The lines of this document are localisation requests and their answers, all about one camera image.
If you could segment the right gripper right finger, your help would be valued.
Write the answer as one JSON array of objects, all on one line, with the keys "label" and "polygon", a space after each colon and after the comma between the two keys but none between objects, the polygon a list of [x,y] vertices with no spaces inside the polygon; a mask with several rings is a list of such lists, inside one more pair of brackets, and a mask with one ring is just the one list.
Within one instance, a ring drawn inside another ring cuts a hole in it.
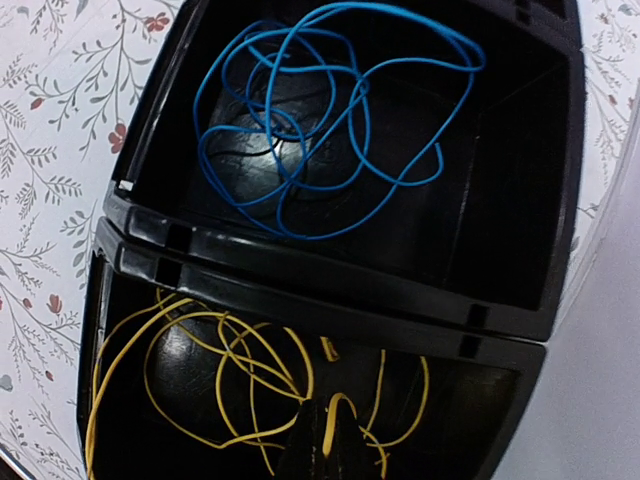
[{"label": "right gripper right finger", "polygon": [[321,437],[320,479],[379,479],[357,420],[345,394],[331,396]]}]

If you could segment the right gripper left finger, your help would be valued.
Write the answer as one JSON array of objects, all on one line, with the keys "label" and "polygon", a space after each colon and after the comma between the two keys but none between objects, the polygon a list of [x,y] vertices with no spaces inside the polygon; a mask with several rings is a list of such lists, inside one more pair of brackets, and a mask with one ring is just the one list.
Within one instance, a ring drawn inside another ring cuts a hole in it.
[{"label": "right gripper left finger", "polygon": [[302,403],[291,427],[275,479],[311,480],[320,478],[320,405],[317,400]]}]

